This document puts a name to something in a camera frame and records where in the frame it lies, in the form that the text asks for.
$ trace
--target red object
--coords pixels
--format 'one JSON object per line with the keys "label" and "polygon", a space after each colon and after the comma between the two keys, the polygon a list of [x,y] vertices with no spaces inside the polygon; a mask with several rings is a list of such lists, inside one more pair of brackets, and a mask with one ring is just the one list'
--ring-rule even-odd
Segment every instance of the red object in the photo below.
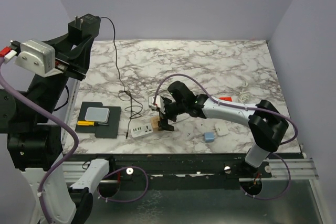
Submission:
{"label": "red object", "polygon": [[222,101],[232,102],[231,97],[220,97],[219,99],[222,100]]}
{"label": "red object", "polygon": [[0,57],[4,58],[12,49],[10,47],[5,47],[0,51]]}

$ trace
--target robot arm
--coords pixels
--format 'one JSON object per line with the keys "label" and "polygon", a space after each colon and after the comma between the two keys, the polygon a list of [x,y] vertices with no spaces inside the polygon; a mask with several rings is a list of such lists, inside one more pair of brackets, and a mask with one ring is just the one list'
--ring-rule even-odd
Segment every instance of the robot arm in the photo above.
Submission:
{"label": "robot arm", "polygon": [[275,152],[278,149],[288,128],[287,121],[276,115],[219,105],[220,101],[228,105],[238,105],[243,108],[262,108],[278,113],[276,108],[266,100],[261,100],[258,104],[240,104],[214,99],[217,103],[205,94],[194,95],[180,81],[173,82],[168,87],[168,91],[175,102],[157,96],[153,106],[154,98],[152,98],[151,107],[159,111],[160,115],[159,130],[173,131],[174,127],[168,124],[168,120],[175,122],[176,117],[182,113],[188,113],[195,118],[223,119],[249,127],[255,143],[247,153],[245,163],[252,168],[258,168],[270,152]]}
{"label": "robot arm", "polygon": [[[11,41],[0,52],[7,63],[15,64],[34,76],[28,90],[20,92],[52,113],[68,78],[83,80],[89,69],[90,51],[97,37],[100,18],[86,14],[68,24],[68,33],[49,41]],[[0,133],[8,134],[7,148],[15,168],[27,179],[36,199],[30,223],[50,223],[41,212],[37,188],[45,173],[62,157],[60,126],[41,124],[48,119],[26,106],[6,90],[0,90]],[[44,184],[44,206],[57,224],[82,224],[91,213],[92,193],[109,173],[112,161],[95,159],[83,176],[67,187],[62,166],[58,166]]]}

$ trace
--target lavender wall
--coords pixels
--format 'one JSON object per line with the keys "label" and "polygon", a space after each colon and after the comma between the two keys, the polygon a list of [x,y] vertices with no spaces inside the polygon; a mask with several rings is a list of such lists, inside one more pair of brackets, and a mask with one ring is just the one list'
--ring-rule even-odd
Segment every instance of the lavender wall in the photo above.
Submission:
{"label": "lavender wall", "polygon": [[[60,0],[0,0],[1,48],[9,40],[25,41],[31,38],[51,39],[67,32],[69,17]],[[1,70],[5,79],[18,90],[26,90],[33,74],[9,63]],[[57,115],[64,116],[65,111]],[[0,222],[2,224],[29,223],[35,204],[33,193],[14,168],[7,151],[7,136],[0,134]]]}
{"label": "lavender wall", "polygon": [[313,157],[336,221],[336,0],[293,0],[270,53],[303,150]]}
{"label": "lavender wall", "polygon": [[[108,16],[118,39],[270,39],[292,0],[61,0],[70,17]],[[108,23],[98,39],[111,39]]]}

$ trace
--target power strip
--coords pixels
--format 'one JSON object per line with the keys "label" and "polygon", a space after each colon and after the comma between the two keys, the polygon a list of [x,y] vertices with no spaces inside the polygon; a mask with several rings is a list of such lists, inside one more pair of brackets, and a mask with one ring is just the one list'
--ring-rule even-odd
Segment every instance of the power strip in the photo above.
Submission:
{"label": "power strip", "polygon": [[131,129],[132,138],[140,138],[153,134],[153,127],[150,123]]}

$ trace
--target screw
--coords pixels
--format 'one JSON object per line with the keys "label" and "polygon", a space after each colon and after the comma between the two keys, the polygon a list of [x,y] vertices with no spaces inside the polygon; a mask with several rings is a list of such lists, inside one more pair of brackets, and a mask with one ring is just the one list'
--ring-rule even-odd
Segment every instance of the screw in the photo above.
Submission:
{"label": "screw", "polygon": [[126,173],[127,173],[128,175],[132,175],[132,174],[133,174],[133,168],[127,168],[127,169],[126,169]]}
{"label": "screw", "polygon": [[272,172],[272,168],[269,165],[266,165],[265,166],[265,172],[271,173]]}
{"label": "screw", "polygon": [[225,166],[225,167],[224,167],[224,172],[225,172],[226,174],[230,174],[230,173],[231,173],[231,167],[229,167],[229,166]]}

